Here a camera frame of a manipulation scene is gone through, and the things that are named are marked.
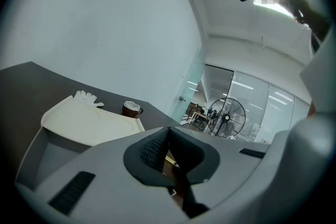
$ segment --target desk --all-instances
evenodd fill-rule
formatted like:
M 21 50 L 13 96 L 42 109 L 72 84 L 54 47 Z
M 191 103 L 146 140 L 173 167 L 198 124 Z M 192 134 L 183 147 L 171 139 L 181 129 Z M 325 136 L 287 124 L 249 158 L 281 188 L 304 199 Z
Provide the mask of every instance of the desk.
M 188 121 L 188 124 L 190 124 L 191 122 L 193 122 L 193 119 L 195 119 L 197 116 L 201 116 L 201 117 L 203 117 L 203 118 L 205 118 L 205 119 L 207 120 L 207 116 L 206 116 L 206 115 L 203 115 L 203 114 L 201 114 L 201 113 L 195 111 L 195 112 L 193 113 L 191 119 Z M 203 133 L 205 133 L 205 132 L 208 130 L 208 128 L 209 128 L 209 124 L 210 124 L 210 123 L 212 123 L 212 119 L 209 119 L 209 120 L 208 120 L 207 125 L 205 126 L 205 129 L 204 129 L 204 132 L 203 132 Z
M 43 114 L 66 97 L 84 90 L 103 102 L 102 109 L 121 114 L 125 101 L 143 109 L 139 119 L 145 130 L 180 126 L 160 110 L 141 100 L 103 91 L 68 79 L 33 62 L 0 70 L 0 140 L 14 179 L 20 162 L 41 127 Z

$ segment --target glass wall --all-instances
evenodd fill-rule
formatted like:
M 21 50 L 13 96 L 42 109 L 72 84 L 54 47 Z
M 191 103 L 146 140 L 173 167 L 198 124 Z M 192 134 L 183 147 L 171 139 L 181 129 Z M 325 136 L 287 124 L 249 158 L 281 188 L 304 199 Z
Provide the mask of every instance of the glass wall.
M 309 104 L 293 94 L 241 72 L 235 72 L 228 97 L 245 110 L 245 125 L 235 136 L 243 141 L 271 143 L 278 132 L 306 118 L 309 110 Z
M 241 103 L 246 113 L 245 125 L 235 136 L 237 140 L 255 140 L 264 117 L 268 90 L 268 82 L 244 73 L 235 73 L 228 97 Z
M 265 115 L 255 142 L 271 143 L 275 134 L 290 129 L 294 95 L 271 84 Z
M 197 92 L 197 86 L 201 80 L 201 76 L 205 67 L 205 49 L 201 47 L 197 56 L 193 59 L 193 63 L 189 68 L 188 74 L 185 77 L 185 84 L 180 90 L 180 98 L 175 106 L 171 118 L 177 122 L 181 122 L 188 106 Z
M 297 124 L 300 120 L 307 117 L 309 107 L 310 107 L 309 104 L 307 104 L 307 103 L 303 102 L 301 99 L 295 97 L 294 113 L 293 113 L 292 122 L 290 124 L 291 128 L 295 124 Z

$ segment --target fan guard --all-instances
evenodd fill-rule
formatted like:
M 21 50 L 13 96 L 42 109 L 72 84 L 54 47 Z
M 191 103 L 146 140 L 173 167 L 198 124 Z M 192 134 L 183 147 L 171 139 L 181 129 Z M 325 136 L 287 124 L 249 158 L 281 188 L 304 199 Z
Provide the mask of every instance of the fan guard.
M 229 138 L 236 136 L 244 127 L 246 114 L 241 103 L 232 98 L 221 98 L 209 108 L 207 120 L 212 120 L 209 125 L 210 134 Z

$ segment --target floor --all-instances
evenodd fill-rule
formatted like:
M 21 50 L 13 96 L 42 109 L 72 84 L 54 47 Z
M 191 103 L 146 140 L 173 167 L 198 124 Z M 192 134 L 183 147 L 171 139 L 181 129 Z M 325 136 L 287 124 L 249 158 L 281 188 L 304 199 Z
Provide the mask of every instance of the floor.
M 190 123 L 190 124 L 184 124 L 182 125 L 184 128 L 187 128 L 189 130 L 193 130 L 193 131 L 197 131 L 197 132 L 200 132 L 200 133 L 203 133 L 200 128 L 198 127 L 198 124 L 197 123 Z M 210 134 L 210 129 L 208 128 L 208 130 L 204 133 L 204 134 Z

